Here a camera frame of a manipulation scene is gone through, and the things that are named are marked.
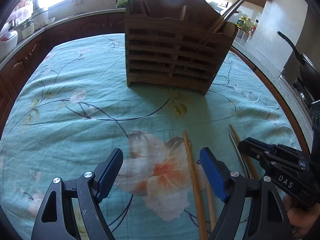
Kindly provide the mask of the person's right hand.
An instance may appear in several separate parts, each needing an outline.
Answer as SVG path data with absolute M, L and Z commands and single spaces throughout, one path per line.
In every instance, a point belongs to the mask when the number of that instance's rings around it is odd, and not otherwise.
M 294 206 L 293 200 L 287 194 L 283 198 L 283 203 L 290 224 L 294 227 L 292 230 L 294 239 L 302 239 L 312 228 L 319 216 L 319 204 L 316 203 L 308 211 L 303 211 Z

